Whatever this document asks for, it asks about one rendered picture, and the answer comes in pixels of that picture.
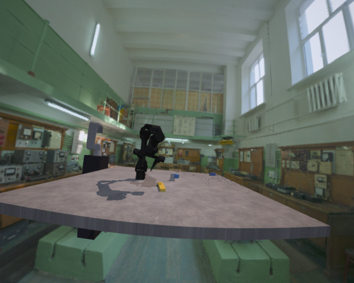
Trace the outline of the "yellow bar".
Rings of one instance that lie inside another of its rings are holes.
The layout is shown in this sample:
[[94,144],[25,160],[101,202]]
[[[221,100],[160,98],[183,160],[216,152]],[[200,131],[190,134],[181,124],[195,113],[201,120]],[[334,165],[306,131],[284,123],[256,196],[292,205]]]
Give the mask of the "yellow bar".
[[165,192],[166,190],[162,182],[158,182],[158,188],[160,192]]

